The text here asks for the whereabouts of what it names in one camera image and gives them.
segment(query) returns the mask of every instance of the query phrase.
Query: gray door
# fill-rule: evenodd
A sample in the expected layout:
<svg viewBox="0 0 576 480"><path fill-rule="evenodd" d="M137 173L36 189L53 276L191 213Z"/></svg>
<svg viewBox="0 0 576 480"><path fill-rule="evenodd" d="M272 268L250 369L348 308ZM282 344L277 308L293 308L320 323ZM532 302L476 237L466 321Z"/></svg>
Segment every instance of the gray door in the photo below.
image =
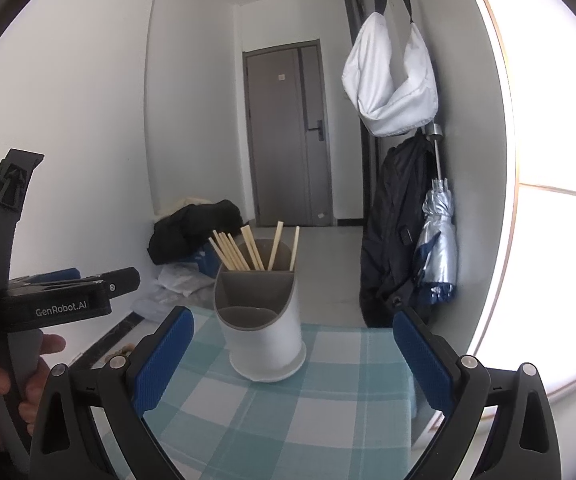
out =
<svg viewBox="0 0 576 480"><path fill-rule="evenodd" d="M317 46L248 55L246 78L257 224L331 225Z"/></svg>

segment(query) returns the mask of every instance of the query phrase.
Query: white bag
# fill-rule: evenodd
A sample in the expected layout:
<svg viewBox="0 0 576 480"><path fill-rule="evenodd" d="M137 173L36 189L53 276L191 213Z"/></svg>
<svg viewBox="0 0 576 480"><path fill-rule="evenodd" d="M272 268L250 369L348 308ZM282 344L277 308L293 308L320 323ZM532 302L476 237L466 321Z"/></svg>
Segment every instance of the white bag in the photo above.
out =
<svg viewBox="0 0 576 480"><path fill-rule="evenodd" d="M430 55L417 25L411 27L404 52L408 78L399 88L390 74L392 45L386 19L378 12L366 19L344 67L344 89L377 137L404 134L437 114L439 97Z"/></svg>

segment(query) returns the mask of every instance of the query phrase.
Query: metal screw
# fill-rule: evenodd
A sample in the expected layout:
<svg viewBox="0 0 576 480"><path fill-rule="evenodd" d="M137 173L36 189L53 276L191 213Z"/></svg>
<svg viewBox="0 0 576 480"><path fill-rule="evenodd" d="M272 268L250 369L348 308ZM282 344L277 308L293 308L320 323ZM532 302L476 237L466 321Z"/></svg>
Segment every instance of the metal screw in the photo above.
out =
<svg viewBox="0 0 576 480"><path fill-rule="evenodd" d="M52 367L50 373L55 377L59 377L60 375L63 375L65 371L66 371L66 365L55 365Z"/></svg>
<svg viewBox="0 0 576 480"><path fill-rule="evenodd" d="M537 368L535 368L534 365L531 365L530 363L526 363L524 365L524 373L530 376L537 375Z"/></svg>
<svg viewBox="0 0 576 480"><path fill-rule="evenodd" d="M126 358L123 355L116 355L112 359L110 359L110 362L108 364L110 365L111 368L117 370L117 368L121 368L126 364Z"/></svg>
<svg viewBox="0 0 576 480"><path fill-rule="evenodd" d="M477 368L479 361L477 361L472 355L465 355L462 357L462 365L466 368Z"/></svg>

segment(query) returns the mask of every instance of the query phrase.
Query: door frame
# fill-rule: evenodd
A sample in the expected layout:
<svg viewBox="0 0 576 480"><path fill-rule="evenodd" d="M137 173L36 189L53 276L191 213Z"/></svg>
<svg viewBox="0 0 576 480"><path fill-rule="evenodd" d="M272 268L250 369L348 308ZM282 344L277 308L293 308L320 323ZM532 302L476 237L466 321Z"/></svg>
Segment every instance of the door frame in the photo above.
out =
<svg viewBox="0 0 576 480"><path fill-rule="evenodd" d="M307 46L317 47L317 56L319 57L319 79L321 81L321 97L323 100L324 110L324 139L326 142L326 169L328 171L328 209L330 211L330 225L336 225L337 219L335 218L332 202L332 164L330 161L330 135L328 129L328 106L326 103L326 81L324 79L324 64L321 55L321 40L299 41L297 43L288 43L283 45L269 46L260 48L258 50L251 50L249 52L242 52L243 72L244 72L244 106L246 107L246 135L248 137L248 160L250 162L250 179L252 181L252 195L255 203L255 223L259 223L259 198L257 194L257 176L255 174L255 153L252 143L252 125L250 124L250 97L248 92L248 58L260 56L261 54L270 54L272 52L280 52L282 50L292 50L294 48L301 48ZM300 72L301 86L302 86L302 113L306 113L304 87L303 87L303 74Z"/></svg>

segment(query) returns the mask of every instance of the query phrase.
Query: door handle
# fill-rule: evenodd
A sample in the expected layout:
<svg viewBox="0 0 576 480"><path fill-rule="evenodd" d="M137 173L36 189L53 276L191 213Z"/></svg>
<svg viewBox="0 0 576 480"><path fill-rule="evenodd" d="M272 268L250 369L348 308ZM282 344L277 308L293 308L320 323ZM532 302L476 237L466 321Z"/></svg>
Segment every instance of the door handle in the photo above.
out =
<svg viewBox="0 0 576 480"><path fill-rule="evenodd" d="M319 132L319 142L323 142L324 139L324 121L320 120L317 121L317 127L316 128L308 128L309 132Z"/></svg>

